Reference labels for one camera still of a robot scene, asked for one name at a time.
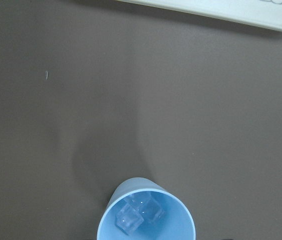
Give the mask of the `clear ice cube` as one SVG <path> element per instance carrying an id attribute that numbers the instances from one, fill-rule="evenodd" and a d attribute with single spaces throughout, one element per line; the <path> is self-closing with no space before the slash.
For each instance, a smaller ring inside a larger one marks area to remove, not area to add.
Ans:
<path id="1" fill-rule="evenodd" d="M 126 203 L 116 214 L 116 226 L 127 235 L 133 234 L 144 222 L 139 211 Z"/>
<path id="2" fill-rule="evenodd" d="M 144 220 L 153 224 L 160 220 L 165 211 L 154 199 L 150 191 L 141 191 L 129 197 L 130 204 L 141 214 Z"/>

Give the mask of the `light blue cup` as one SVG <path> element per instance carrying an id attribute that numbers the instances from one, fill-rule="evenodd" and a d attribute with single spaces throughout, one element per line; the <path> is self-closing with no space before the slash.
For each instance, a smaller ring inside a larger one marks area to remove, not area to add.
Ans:
<path id="1" fill-rule="evenodd" d="M 114 191 L 100 220 L 99 240 L 194 240 L 187 207 L 156 183 L 134 177 Z"/>

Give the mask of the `cream rabbit tray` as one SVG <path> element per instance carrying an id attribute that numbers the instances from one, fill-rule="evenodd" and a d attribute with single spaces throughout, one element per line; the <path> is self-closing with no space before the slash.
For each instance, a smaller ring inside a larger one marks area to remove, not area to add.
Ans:
<path id="1" fill-rule="evenodd" d="M 282 32 L 282 0 L 129 0 L 128 3 Z"/>

